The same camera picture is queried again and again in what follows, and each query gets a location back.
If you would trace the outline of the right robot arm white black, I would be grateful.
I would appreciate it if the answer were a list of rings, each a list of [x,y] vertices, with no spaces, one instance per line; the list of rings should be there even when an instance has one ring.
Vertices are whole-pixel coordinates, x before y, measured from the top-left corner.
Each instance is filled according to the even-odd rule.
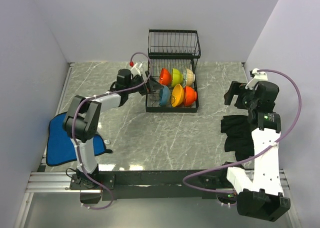
[[[237,96],[235,106],[248,111],[252,126],[254,146],[254,173],[250,179],[240,167],[229,167],[219,174],[220,184],[233,185],[237,192],[236,207],[240,215],[267,221],[276,221],[291,207],[291,200],[284,197],[279,172],[279,143],[281,117],[274,112],[278,85],[258,81],[251,87],[233,81],[224,95],[225,105]]]

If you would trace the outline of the yellow-orange bowl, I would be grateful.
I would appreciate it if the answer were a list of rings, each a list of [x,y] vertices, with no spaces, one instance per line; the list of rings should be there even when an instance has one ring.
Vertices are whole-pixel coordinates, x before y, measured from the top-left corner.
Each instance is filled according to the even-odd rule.
[[[171,105],[173,107],[177,107],[184,102],[185,99],[185,91],[181,84],[175,85],[171,94]]]

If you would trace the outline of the red-orange bowl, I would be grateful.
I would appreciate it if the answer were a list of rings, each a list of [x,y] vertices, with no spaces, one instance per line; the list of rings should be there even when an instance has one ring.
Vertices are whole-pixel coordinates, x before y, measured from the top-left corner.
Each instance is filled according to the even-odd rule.
[[[197,99],[197,92],[191,86],[184,87],[184,102],[185,106],[190,106]]]
[[[172,82],[171,73],[166,68],[162,68],[159,75],[159,83],[162,85],[169,86]]]

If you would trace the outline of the blue bowl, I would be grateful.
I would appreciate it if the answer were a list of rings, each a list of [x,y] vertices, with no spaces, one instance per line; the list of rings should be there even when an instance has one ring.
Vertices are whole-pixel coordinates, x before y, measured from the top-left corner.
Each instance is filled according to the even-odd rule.
[[[163,85],[162,89],[159,91],[159,105],[166,106],[171,97],[171,92],[168,86]]]

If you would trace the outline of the lime green bowl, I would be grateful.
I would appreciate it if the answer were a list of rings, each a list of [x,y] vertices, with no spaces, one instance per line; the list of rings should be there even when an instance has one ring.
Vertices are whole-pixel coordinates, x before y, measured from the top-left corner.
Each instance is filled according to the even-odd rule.
[[[171,72],[171,86],[175,87],[177,84],[181,84],[183,82],[183,75],[180,70],[173,68]]]

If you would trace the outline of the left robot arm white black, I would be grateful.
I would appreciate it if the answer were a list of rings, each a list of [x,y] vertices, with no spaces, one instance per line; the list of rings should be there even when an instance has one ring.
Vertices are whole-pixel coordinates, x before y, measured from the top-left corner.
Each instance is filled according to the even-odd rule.
[[[89,189],[100,182],[98,163],[94,153],[93,139],[97,133],[101,112],[118,108],[125,104],[131,93],[142,96],[161,90],[163,85],[146,71],[133,75],[129,69],[120,69],[110,90],[94,97],[74,96],[64,118],[62,128],[71,139],[77,160],[76,173]]]

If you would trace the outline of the patterned white teal bowl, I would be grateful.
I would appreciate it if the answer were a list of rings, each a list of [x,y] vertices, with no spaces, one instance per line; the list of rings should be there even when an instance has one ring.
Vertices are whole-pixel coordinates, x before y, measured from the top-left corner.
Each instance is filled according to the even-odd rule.
[[[195,82],[196,76],[191,69],[185,68],[182,75],[183,86],[191,86]]]

